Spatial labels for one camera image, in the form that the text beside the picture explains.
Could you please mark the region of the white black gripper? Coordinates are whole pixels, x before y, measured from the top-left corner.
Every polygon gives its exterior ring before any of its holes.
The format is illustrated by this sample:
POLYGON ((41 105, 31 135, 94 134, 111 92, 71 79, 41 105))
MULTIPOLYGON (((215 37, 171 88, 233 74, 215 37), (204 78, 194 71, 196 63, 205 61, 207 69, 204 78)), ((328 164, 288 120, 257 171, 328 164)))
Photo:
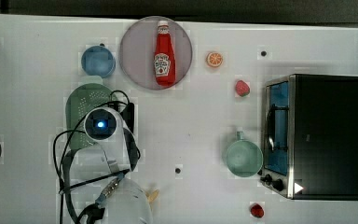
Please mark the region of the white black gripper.
POLYGON ((112 126, 114 133, 121 132, 123 129, 134 133, 135 124, 135 105, 134 103, 126 103, 114 101, 111 105, 112 112, 112 126))

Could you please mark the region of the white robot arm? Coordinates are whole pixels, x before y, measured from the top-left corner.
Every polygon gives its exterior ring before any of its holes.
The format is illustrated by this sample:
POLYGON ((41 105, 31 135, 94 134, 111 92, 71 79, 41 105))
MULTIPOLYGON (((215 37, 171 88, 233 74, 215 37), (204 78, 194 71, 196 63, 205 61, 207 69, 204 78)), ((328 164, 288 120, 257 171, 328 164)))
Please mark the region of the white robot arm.
POLYGON ((127 178, 140 151, 123 114, 99 105, 80 123, 92 144, 62 161, 61 195, 74 224, 153 224, 145 191, 127 178))

